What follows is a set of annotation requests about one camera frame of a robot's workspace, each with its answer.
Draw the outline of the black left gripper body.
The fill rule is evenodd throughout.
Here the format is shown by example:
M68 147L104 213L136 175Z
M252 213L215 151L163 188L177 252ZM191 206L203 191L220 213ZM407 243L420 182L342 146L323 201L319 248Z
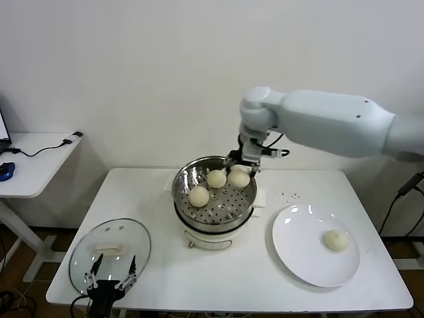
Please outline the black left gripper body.
M110 317L113 304L125 296L125 290L120 285L118 280L99 280L96 288L89 288L87 295L92 303L88 317Z

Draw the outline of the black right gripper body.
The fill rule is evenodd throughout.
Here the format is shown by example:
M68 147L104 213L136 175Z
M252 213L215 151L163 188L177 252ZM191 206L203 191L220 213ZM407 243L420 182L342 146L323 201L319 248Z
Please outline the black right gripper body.
M241 166L247 166L247 167L251 167L253 165L253 163L255 162L250 162L247 160L244 160L242 158L242 151L241 150L232 150L229 152L229 154L226 156L226 158L231 158L233 161L233 165L241 165Z

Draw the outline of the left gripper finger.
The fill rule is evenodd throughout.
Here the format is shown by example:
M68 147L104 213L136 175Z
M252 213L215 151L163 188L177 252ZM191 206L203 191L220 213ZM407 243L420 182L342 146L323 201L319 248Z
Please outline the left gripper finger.
M93 263L89 272L84 274L85 282L87 284L87 290L92 290L98 287L96 275L99 271L100 265L103 260L103 254L100 254L98 259Z
M133 256L127 277L115 286L116 290L129 291L136 283L136 256Z

